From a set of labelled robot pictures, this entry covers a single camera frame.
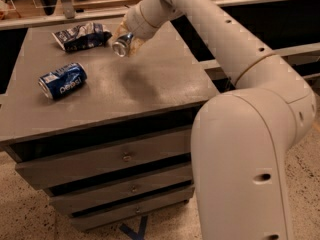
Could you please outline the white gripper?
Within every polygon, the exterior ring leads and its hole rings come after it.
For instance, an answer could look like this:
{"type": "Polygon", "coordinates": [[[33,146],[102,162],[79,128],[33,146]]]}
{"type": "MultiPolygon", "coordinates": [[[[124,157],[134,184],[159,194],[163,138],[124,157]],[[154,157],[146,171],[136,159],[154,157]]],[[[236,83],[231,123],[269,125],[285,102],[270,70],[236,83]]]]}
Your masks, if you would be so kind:
{"type": "Polygon", "coordinates": [[[144,2],[141,1],[131,7],[125,15],[125,21],[119,24],[112,36],[112,44],[129,45],[129,57],[134,56],[145,43],[145,40],[151,39],[157,31],[143,15],[143,6],[144,2]],[[129,32],[134,36],[130,44],[129,32]]]}

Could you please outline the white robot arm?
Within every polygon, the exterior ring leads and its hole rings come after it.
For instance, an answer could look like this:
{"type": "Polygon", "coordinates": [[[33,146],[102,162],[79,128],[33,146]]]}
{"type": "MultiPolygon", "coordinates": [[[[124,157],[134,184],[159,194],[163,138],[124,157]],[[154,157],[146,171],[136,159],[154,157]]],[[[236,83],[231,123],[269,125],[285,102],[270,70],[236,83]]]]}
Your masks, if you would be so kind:
{"type": "Polygon", "coordinates": [[[142,0],[112,47],[126,56],[181,15],[233,90],[207,101],[191,132],[203,240],[294,240],[285,155],[311,129],[315,94],[271,48],[211,0],[142,0]]]}

